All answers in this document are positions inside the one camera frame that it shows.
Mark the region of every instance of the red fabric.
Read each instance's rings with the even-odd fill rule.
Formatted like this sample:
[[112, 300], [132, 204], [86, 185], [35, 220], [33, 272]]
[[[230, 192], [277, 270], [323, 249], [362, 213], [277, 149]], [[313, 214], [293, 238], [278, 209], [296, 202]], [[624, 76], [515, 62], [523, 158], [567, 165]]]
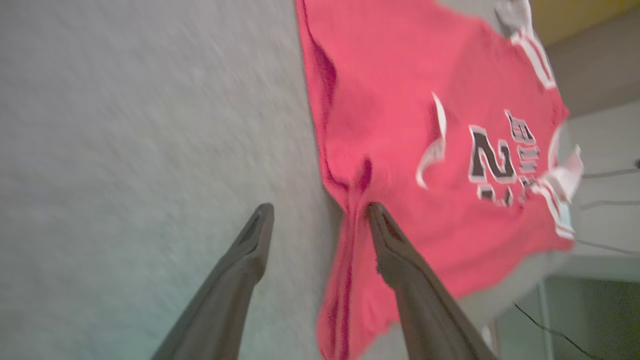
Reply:
[[[394, 294], [376, 273], [364, 214], [370, 201], [385, 205], [456, 298], [494, 285], [533, 252], [572, 246], [558, 236], [543, 196], [527, 191], [524, 201], [500, 202], [508, 189], [514, 198], [523, 194], [519, 179], [487, 173], [492, 202], [479, 199], [479, 183], [470, 178], [470, 126], [484, 128], [497, 152], [500, 140], [508, 145], [518, 176], [554, 166], [552, 136], [568, 112], [521, 46], [428, 0], [296, 0], [296, 6], [323, 183], [344, 211], [317, 323], [325, 359], [356, 359], [399, 320]], [[444, 160], [422, 173], [425, 189], [416, 182], [417, 166], [440, 137], [432, 94], [444, 107], [447, 134]], [[521, 174], [524, 145], [506, 110], [535, 137], [533, 173]], [[483, 165], [489, 169], [486, 159]]]

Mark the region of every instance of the black wire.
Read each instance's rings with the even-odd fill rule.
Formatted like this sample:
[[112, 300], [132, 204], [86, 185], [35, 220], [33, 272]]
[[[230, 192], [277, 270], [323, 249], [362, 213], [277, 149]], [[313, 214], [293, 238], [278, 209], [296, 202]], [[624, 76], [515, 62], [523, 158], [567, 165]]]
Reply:
[[624, 169], [624, 170], [598, 172], [595, 174], [584, 174], [582, 178], [583, 179], [601, 179], [603, 177], [612, 177], [612, 176], [620, 176], [620, 175], [636, 174], [636, 173], [640, 173], [640, 170], [636, 168], [630, 168], [630, 169]]
[[620, 249], [620, 248], [613, 247], [613, 246], [602, 245], [602, 244], [599, 244], [599, 243], [592, 243], [590, 241], [584, 241], [584, 240], [575, 240], [575, 242], [581, 243], [581, 244], [587, 245], [587, 246], [598, 247], [600, 249], [619, 252], [621, 254], [626, 254], [626, 255], [631, 255], [631, 256], [640, 256], [640, 252], [639, 251], [625, 250], [625, 249]]
[[573, 345], [576, 349], [580, 350], [584, 355], [587, 355], [590, 359], [605, 360], [603, 357], [599, 357], [599, 356], [596, 356], [596, 355], [593, 355], [593, 354], [589, 354], [588, 352], [584, 351], [581, 347], [578, 346], [578, 344], [574, 343], [570, 338], [568, 338], [562, 332], [559, 332], [559, 331], [556, 331], [556, 330], [553, 330], [553, 329], [549, 329], [548, 327], [546, 327], [544, 325], [538, 324], [538, 322], [536, 320], [533, 320], [533, 318], [531, 316], [529, 316], [529, 314], [527, 314], [523, 309], [521, 309], [520, 306], [518, 306], [518, 304], [516, 304], [515, 302], [513, 303], [513, 305], [515, 307], [517, 307], [518, 310], [520, 310], [521, 313], [523, 313], [526, 317], [528, 317], [529, 320], [531, 320], [534, 324], [536, 324], [540, 329], [542, 329], [544, 331], [547, 331], [551, 335], [560, 336], [560, 337], [566, 339], [567, 341], [569, 341], [571, 343], [571, 345]]
[[600, 206], [638, 206], [640, 200], [598, 200], [580, 205], [580, 210], [587, 211]]

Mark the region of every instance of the basketball jersey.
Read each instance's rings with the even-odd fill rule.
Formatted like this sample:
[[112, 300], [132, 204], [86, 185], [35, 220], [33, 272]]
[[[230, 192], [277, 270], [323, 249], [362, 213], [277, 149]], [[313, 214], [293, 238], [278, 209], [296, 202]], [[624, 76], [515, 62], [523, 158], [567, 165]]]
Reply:
[[429, 0], [296, 6], [323, 183], [344, 211], [317, 323], [325, 359], [357, 358], [399, 320], [372, 201], [456, 298], [572, 247], [582, 163], [557, 166], [568, 111], [530, 26], [506, 39]]

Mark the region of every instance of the floor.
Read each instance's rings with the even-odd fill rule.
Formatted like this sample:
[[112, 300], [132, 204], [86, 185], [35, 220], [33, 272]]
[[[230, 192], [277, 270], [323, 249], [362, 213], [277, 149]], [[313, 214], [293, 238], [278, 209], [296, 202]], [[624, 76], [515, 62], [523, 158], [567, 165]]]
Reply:
[[320, 359], [340, 213], [291, 0], [0, 3], [0, 358], [149, 358], [261, 202], [241, 359]]

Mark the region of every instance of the yellow surface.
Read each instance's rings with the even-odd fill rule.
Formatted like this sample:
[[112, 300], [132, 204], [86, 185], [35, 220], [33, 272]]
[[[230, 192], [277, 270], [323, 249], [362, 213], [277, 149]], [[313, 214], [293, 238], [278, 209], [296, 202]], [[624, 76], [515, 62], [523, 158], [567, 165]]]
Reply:
[[530, 0], [533, 26], [551, 45], [640, 4], [640, 0]]

